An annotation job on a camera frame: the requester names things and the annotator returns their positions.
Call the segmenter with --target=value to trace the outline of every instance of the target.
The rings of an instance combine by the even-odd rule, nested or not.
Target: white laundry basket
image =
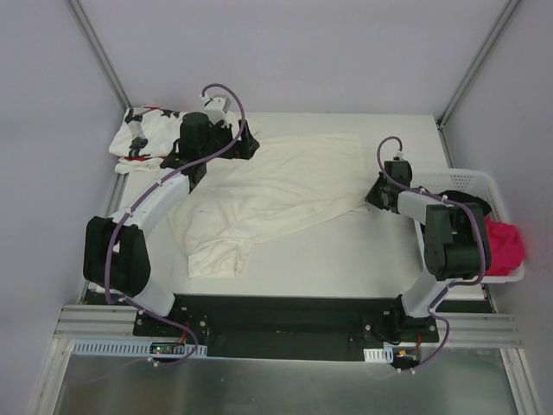
[[[439,194],[446,190],[459,190],[472,196],[478,196],[490,204],[492,212],[490,219],[511,223],[505,204],[501,200],[498,188],[493,179],[481,171],[468,169],[419,169],[413,171],[411,187],[423,186],[428,191]],[[416,222],[416,238],[424,264],[424,241],[420,224]],[[524,276],[524,262],[519,268],[506,276],[484,277],[484,283],[496,284],[519,281]]]

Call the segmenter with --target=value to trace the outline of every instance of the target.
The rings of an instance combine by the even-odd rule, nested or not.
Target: metal frame
[[[493,23],[492,28],[488,32],[486,39],[482,42],[480,49],[474,56],[472,62],[468,66],[467,71],[463,75],[460,84],[455,89],[455,92],[446,106],[443,114],[438,118],[439,129],[443,130],[444,125],[449,121],[455,108],[461,101],[463,95],[473,83],[476,74],[490,55],[493,47],[497,44],[499,36],[505,31],[507,24],[511,21],[518,7],[524,0],[507,0],[505,6],[499,13],[498,18]]]
[[[524,350],[501,349],[501,357],[505,364],[507,378],[511,384],[512,396],[515,399],[518,413],[525,415],[538,415],[543,409],[537,398],[534,381],[530,376],[530,369],[526,361]]]
[[[54,339],[163,340],[134,337],[137,309],[129,306],[66,305]],[[448,348],[522,348],[512,316],[507,314],[440,313],[451,324]],[[438,322],[441,334],[445,323]]]
[[[486,61],[499,36],[519,9],[522,0],[507,0],[490,32],[474,56],[451,100],[438,118],[440,139],[448,166],[454,161],[443,136],[444,125],[450,120],[464,93],[470,87],[476,74]],[[131,102],[118,78],[90,19],[80,0],[66,0],[83,36],[86,39],[106,81],[123,109],[132,107]],[[110,190],[110,199],[105,209],[109,215],[116,211],[123,197],[126,175],[116,175]],[[536,390],[526,364],[524,350],[511,316],[500,314],[460,314],[441,313],[451,322],[451,335],[448,348],[500,348],[505,370],[511,384],[513,397],[520,413],[541,413]],[[48,350],[48,357],[35,390],[29,413],[51,414],[60,394],[63,377],[75,339],[112,339],[114,342],[143,342],[161,340],[159,338],[136,338],[132,336],[136,310],[126,306],[68,305],[61,312],[54,338]]]
[[[105,80],[115,94],[115,98],[118,100],[119,105],[121,105],[121,108],[124,110],[131,108],[132,105],[126,92],[124,91],[123,85],[121,85],[121,80],[118,78],[115,69],[113,69],[113,65],[104,50],[104,46],[102,46],[102,43],[100,42],[98,35],[96,34],[96,31],[94,30],[94,27],[85,12],[85,9],[80,3],[80,0],[66,0],[66,5],[69,8],[69,11],[71,11],[75,22],[79,26],[86,43],[88,43],[88,46],[90,47],[96,62],[104,74]]]

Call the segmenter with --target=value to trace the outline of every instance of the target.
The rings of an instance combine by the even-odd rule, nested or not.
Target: pink garment
[[[492,265],[486,275],[509,275],[520,267],[524,259],[524,246],[518,229],[514,225],[494,222],[488,217],[484,219],[492,251]]]

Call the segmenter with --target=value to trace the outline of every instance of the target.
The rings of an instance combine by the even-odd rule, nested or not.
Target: white wall
[[[0,56],[0,413],[18,415],[82,281],[122,111],[61,1],[4,4]]]
[[[522,4],[446,129],[455,164],[493,175],[524,235],[525,279],[493,295],[517,319],[544,413],[553,413],[551,22],[550,0]]]
[[[505,0],[84,0],[134,104],[441,115]]]

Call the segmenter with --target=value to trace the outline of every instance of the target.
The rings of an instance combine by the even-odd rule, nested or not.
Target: white table
[[[376,147],[385,137],[404,141],[404,156],[416,168],[447,168],[435,120],[431,116],[361,114],[250,113],[262,126],[259,137],[311,133],[359,134],[367,168],[376,180]],[[395,155],[386,146],[383,158]],[[132,172],[121,206],[128,206],[153,176]],[[367,191],[372,182],[367,183]],[[358,209],[317,227],[274,239],[253,248],[237,278],[188,278],[180,253],[163,220],[149,236],[152,278],[177,294],[396,297],[421,274],[412,220],[373,208]],[[479,286],[455,287],[450,299],[482,299]]]

